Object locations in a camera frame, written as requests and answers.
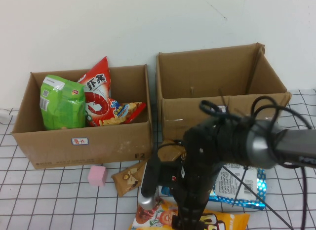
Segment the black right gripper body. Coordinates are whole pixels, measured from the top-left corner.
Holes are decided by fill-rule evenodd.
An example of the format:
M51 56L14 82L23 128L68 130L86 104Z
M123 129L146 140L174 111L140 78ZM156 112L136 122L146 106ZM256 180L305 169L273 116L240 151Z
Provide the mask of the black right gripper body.
M160 163L158 184L170 188L178 206L178 216L202 215L222 166L221 161L212 160Z

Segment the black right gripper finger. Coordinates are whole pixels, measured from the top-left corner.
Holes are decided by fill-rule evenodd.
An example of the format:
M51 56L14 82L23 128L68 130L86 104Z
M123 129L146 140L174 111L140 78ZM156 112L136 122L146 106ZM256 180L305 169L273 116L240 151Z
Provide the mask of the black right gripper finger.
M178 215L172 216L172 228L174 230L183 230L183 221L180 216Z
M185 217L186 230L204 230L204 223L197 216Z

